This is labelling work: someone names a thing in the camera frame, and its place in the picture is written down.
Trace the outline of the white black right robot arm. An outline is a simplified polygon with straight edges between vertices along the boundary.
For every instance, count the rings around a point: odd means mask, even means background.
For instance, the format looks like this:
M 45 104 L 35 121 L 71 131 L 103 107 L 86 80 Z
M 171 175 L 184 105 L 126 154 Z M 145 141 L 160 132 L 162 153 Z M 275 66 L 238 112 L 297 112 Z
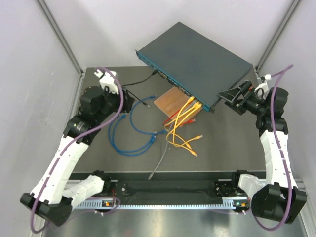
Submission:
M 267 96 L 249 81 L 220 92 L 225 104 L 239 115 L 246 112 L 257 118 L 256 128 L 264 150 L 266 179 L 264 183 L 246 170 L 232 174 L 231 191 L 249 197 L 255 218 L 291 224 L 307 202 L 307 194 L 298 189 L 290 167 L 287 150 L 288 127 L 282 117 L 288 92 L 279 87 L 270 89 Z

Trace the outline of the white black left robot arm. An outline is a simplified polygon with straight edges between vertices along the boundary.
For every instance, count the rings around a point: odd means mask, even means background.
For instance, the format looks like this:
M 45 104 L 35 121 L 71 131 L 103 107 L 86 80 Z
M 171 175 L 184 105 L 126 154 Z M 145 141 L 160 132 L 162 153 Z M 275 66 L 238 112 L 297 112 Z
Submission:
M 59 147 L 45 174 L 29 193 L 22 194 L 21 204 L 51 224 L 62 226 L 73 209 L 94 195 L 108 195 L 110 177 L 103 171 L 92 172 L 79 184 L 65 186 L 74 167 L 100 132 L 104 120 L 112 113 L 128 113 L 134 103 L 128 92 L 115 94 L 108 87 L 88 87 L 81 95 L 78 112 L 63 132 Z

